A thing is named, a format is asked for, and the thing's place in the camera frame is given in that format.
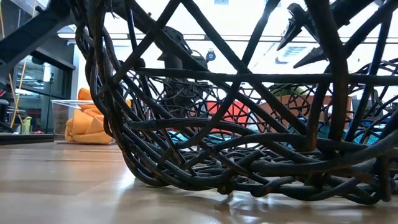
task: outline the clear plastic container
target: clear plastic container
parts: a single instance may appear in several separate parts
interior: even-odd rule
[[[73,118],[76,109],[80,110],[82,105],[94,105],[92,100],[51,100],[54,118],[54,141],[56,143],[76,144],[67,141],[65,130],[67,121]]]

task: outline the wicker sculpture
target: wicker sculpture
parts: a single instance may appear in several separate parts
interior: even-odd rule
[[[318,75],[261,75],[248,70],[279,0],[267,1],[242,59],[192,0],[170,0],[157,21],[134,0],[118,1],[125,11],[115,12],[127,19],[133,50],[122,63],[103,26],[105,13],[113,10],[116,1],[72,1],[78,21],[76,43],[87,60],[92,97],[105,114],[106,132],[117,140],[138,179],[156,187],[217,189],[221,194],[242,190],[255,197],[278,193],[308,201],[334,196],[368,205],[390,201],[396,191],[392,167],[397,155],[398,110],[391,107],[397,97],[389,101],[383,97],[389,86],[398,85],[398,60],[382,61],[381,57],[398,1],[378,1],[379,10],[345,45],[337,33],[342,18],[334,10],[348,9],[344,8],[347,2],[372,1],[337,0],[340,8],[330,7],[328,0],[305,2],[307,16],[300,22],[313,31],[321,46],[317,60],[330,61],[326,73]],[[192,56],[182,34],[165,26],[179,4],[238,74],[211,73],[206,63]],[[356,13],[363,8],[356,7]],[[349,74],[346,58],[380,23],[372,63]],[[139,45],[134,26],[146,34]],[[163,51],[167,69],[145,68],[140,59],[153,41]],[[379,69],[392,75],[377,76]],[[242,82],[251,87],[243,87]],[[266,88],[264,83],[278,85]],[[377,95],[374,86],[385,88]],[[294,91],[298,87],[304,91]],[[288,101],[275,96],[279,90],[291,92]],[[358,90],[363,90],[363,100],[355,113],[347,111],[348,95]],[[331,95],[327,105],[323,104],[325,95]],[[127,97],[132,98],[131,108],[125,104]],[[372,105],[367,106],[369,97]]]

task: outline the glass wall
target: glass wall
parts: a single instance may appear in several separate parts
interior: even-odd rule
[[[10,103],[5,123],[13,124],[12,127],[21,133],[19,126],[29,119],[29,134],[53,133],[50,100],[70,99],[71,72],[28,56],[15,66],[12,74],[14,97],[10,85],[2,97]]]

